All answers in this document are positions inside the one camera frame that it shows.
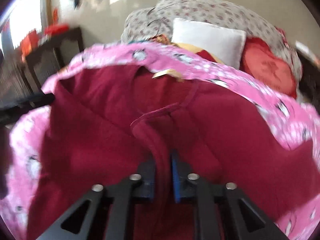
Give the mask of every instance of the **silver bolt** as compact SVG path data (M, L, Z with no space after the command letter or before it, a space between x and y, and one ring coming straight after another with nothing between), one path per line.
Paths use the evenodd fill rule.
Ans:
M103 185L101 185L101 184L95 184L95 185L92 186L91 189L92 189L93 191L95 191L95 192L100 192L100 191L103 190Z
M188 174L188 179L190 179L190 180L197 180L199 178L200 178L200 176L198 174L196 174L196 173Z
M141 178L142 178L141 175L137 174L137 173L131 174L129 177L129 179L131 179L131 180L140 180Z
M237 188L237 184L234 183L234 182L228 182L228 183L226 184L226 188L227 188L227 189L230 189L230 190L236 189L236 188Z

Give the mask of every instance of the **floral headboard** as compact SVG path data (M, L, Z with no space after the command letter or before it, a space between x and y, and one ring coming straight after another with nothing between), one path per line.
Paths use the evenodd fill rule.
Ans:
M121 41L145 40L162 33L171 39L176 17L244 30L248 37L259 37L277 57L290 65L297 81L302 77L296 51L288 46L284 36L271 23L243 6L223 0L162 0L153 8L134 11L125 21Z

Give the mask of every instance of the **red shirt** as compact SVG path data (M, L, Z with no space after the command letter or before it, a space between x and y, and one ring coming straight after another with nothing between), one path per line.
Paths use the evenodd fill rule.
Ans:
M254 104L199 80L134 65L86 69L57 83L40 154L27 240L94 184L111 185L153 156L156 192L136 212L135 239L192 239L190 206L173 204L170 150L212 183L235 182L273 220L319 193L312 141L283 149Z

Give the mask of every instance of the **pink bedsheet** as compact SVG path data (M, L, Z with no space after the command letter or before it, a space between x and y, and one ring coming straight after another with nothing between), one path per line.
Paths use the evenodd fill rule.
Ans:
M161 57L155 63L154 58ZM176 60L177 64L168 65ZM43 86L53 92L58 79L73 76L84 68L108 65L141 64L151 72L174 68L185 79L201 79L226 87L257 107L270 131L286 149L294 149L303 141L313 140L313 158L320 167L320 118L310 104L298 104L292 98L271 90L252 76L229 66L209 62L174 46L155 42L129 45L94 45L74 57L68 72L51 76ZM11 146L14 165L7 181L9 195L0 201L0 215L18 240L25 239L28 208L38 183L41 164L38 153L48 125L50 107L45 106L23 116L12 129ZM292 240L308 239L320 221L320 195L305 205L288 212L276 225Z

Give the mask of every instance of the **triangular cutout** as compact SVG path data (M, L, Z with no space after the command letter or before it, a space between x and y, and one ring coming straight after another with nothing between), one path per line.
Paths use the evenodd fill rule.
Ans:
M244 199L239 199L238 204L248 232L251 233L265 227L265 221L253 210L249 203Z
M62 224L61 228L73 234L79 234L84 217L90 207L91 201L86 200Z

